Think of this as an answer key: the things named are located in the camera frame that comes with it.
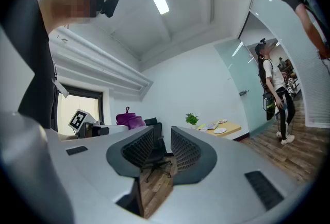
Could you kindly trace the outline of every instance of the wood flooring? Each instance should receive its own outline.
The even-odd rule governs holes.
[[[296,97],[294,105],[296,113],[288,128],[288,133],[295,136],[292,143],[282,145],[278,141],[275,135],[277,122],[256,137],[244,139],[241,143],[271,161],[298,183],[303,183],[312,180],[321,167],[328,152],[330,130],[305,127],[301,95]]]
[[[253,139],[247,138],[241,141],[265,159],[282,169],[285,173],[296,179],[298,183],[311,180],[322,165],[327,154],[330,142],[330,130],[305,127],[304,105],[301,96],[294,100],[296,114],[289,126],[289,133],[295,136],[295,140],[287,145],[282,145],[276,137],[277,121],[267,130]],[[172,174],[168,178],[162,171],[156,170],[145,182],[150,170],[144,170],[140,176],[142,204],[144,217],[149,218],[165,201],[173,189],[173,175],[177,173],[175,157],[171,159],[173,165],[165,167]]]
[[[149,182],[145,179],[149,175],[150,169],[145,169],[140,175],[140,187],[142,205],[144,208],[144,218],[149,218],[165,201],[173,189],[173,176],[177,173],[175,157],[166,157],[165,161],[171,160],[172,166],[163,166],[166,172],[170,172],[172,177],[168,178],[161,170],[155,170],[149,177]]]

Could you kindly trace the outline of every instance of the chair base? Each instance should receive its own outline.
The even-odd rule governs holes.
[[[146,166],[146,167],[143,167],[141,169],[141,172],[143,172],[144,169],[150,169],[151,168],[151,171],[148,175],[148,177],[146,178],[145,182],[148,183],[149,182],[149,177],[151,176],[151,174],[156,170],[156,169],[161,169],[163,171],[163,173],[165,173],[167,175],[168,178],[171,178],[172,175],[168,172],[165,171],[164,168],[162,168],[161,166],[162,165],[165,165],[165,164],[170,164],[172,165],[172,162],[171,161],[166,161],[166,162],[161,162],[161,163],[154,163],[153,165],[149,165],[149,166]]]

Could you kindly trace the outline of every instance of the white sleeve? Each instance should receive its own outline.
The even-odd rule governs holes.
[[[272,64],[269,62],[269,60],[265,60],[263,62],[263,68],[265,69],[266,72],[266,78],[268,77],[273,77],[272,76]]]

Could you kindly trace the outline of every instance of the potted plant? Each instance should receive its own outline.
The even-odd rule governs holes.
[[[194,115],[192,115],[192,113],[188,113],[188,114],[186,114],[186,123],[190,123],[191,124],[191,129],[196,129],[197,128],[197,125],[196,125],[196,123],[199,121],[198,119],[197,119],[197,117],[198,116],[194,116]]]

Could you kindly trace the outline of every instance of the black pants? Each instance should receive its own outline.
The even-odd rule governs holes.
[[[282,139],[285,140],[288,135],[288,126],[290,122],[292,121],[294,114],[295,114],[295,108],[292,101],[292,98],[290,97],[288,91],[286,88],[281,87],[278,90],[276,90],[276,93],[282,100],[283,104],[287,106],[287,108],[279,109],[280,114],[280,132],[282,135]]]

